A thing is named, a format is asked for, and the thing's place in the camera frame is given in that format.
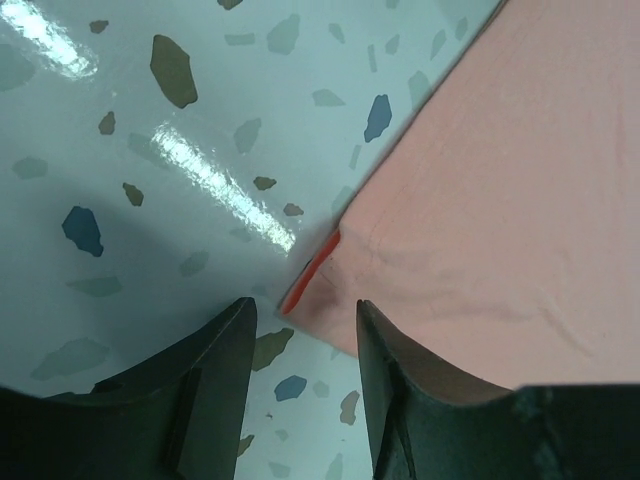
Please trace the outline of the salmon pink t-shirt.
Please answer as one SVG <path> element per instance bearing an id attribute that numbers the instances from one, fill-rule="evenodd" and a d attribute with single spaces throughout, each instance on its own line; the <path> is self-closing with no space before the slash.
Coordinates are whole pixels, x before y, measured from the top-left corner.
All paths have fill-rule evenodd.
<path id="1" fill-rule="evenodd" d="M 509 1 L 283 305 L 357 351 L 374 303 L 503 387 L 639 379 L 639 5 Z"/>

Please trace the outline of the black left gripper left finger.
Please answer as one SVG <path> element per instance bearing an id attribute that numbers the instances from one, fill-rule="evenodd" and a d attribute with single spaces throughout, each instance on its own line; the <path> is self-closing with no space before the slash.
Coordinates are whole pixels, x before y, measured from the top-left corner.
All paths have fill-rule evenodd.
<path id="1" fill-rule="evenodd" d="M 256 343 L 254 299 L 95 384 L 1 390 L 4 479 L 231 479 Z"/>

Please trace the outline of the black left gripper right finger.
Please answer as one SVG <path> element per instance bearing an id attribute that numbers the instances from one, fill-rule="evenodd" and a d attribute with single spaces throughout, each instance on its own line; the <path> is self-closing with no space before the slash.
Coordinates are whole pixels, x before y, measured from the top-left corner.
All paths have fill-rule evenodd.
<path id="1" fill-rule="evenodd" d="M 358 361 L 377 479 L 635 479 L 635 384 L 499 387 L 356 306 Z"/>

